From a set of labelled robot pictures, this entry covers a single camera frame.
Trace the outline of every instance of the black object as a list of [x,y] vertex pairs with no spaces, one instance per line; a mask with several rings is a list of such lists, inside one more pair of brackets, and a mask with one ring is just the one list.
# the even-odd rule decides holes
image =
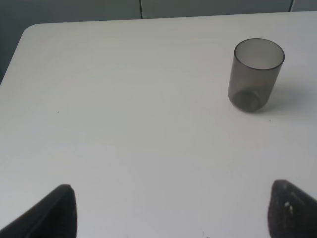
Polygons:
[[317,201],[290,182],[276,180],[268,228],[272,238],[317,238]]
[[0,231],[0,238],[76,238],[74,190],[60,185]]

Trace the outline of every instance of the white table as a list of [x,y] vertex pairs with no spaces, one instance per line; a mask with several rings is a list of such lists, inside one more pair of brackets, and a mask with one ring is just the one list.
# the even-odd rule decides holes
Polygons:
[[[317,12],[43,24],[0,87],[0,227],[62,183],[78,238],[268,238],[270,187],[317,197]],[[227,96],[234,47],[286,60],[262,112]]]

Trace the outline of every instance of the translucent plastic cup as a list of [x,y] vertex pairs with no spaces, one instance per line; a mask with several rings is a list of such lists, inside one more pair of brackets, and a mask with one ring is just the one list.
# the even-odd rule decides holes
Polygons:
[[254,112],[268,101],[285,60],[283,49],[260,38],[240,42],[234,50],[228,96],[245,112]]

